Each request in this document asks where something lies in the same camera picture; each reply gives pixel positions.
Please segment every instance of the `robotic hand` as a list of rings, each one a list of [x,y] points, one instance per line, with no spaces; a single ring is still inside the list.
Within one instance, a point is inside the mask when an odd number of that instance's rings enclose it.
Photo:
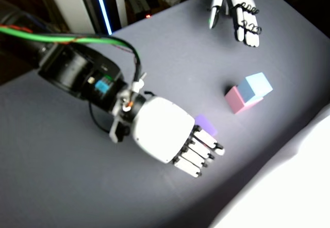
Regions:
[[[213,0],[211,4],[210,29],[214,28],[218,19],[223,0]],[[254,0],[227,0],[234,20],[235,37],[246,45],[258,47],[261,27],[258,26]]]
[[[224,154],[223,147],[195,125],[183,109],[151,92],[145,92],[152,94],[148,100],[139,94],[145,74],[140,76],[139,58],[129,43],[115,37],[102,39],[101,35],[75,35],[69,39],[49,34],[52,32],[41,20],[0,0],[0,49],[15,54],[20,48],[24,53],[16,55],[39,69],[41,77],[111,114],[114,122],[109,137],[113,142],[131,134],[149,155],[165,164],[172,163],[193,177],[201,175],[201,169],[215,158],[213,153]],[[50,43],[54,38],[57,43]],[[132,84],[124,81],[120,68],[110,59],[78,44],[81,38],[103,42],[110,39],[128,46],[136,55]]]

